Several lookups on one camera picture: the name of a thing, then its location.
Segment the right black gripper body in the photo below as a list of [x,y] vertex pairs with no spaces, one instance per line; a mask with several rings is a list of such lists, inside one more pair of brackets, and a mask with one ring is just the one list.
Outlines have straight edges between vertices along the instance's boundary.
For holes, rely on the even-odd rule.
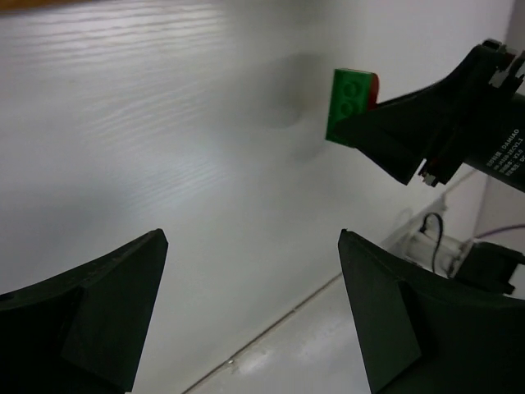
[[447,183],[466,163],[524,189],[523,83],[524,54],[487,39],[432,86],[449,109],[418,173],[427,185]]

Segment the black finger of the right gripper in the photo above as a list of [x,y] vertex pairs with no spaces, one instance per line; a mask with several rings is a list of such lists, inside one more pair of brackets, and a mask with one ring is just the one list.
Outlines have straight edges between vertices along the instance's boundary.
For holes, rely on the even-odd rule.
[[334,135],[398,182],[446,184],[468,155],[467,125],[492,77],[492,49],[476,45],[443,80],[337,121]]

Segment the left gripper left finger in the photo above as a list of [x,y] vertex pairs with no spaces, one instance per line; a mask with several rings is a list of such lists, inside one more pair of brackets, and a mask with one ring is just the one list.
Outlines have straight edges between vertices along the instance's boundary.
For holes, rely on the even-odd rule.
[[1,296],[3,393],[130,393],[167,258],[161,229]]

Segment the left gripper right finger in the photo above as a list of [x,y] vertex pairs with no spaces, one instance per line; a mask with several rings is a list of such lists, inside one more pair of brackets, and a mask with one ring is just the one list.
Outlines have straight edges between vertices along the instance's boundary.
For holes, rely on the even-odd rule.
[[338,249],[371,392],[523,392],[521,253],[476,243],[446,278],[352,231]]

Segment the red green rounded lego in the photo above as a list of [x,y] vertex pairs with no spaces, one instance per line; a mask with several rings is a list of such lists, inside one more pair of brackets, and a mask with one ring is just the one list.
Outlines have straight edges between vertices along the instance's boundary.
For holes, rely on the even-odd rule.
[[376,73],[336,68],[332,79],[325,140],[349,147],[350,144],[334,132],[336,123],[374,109],[377,106],[379,86],[380,80]]

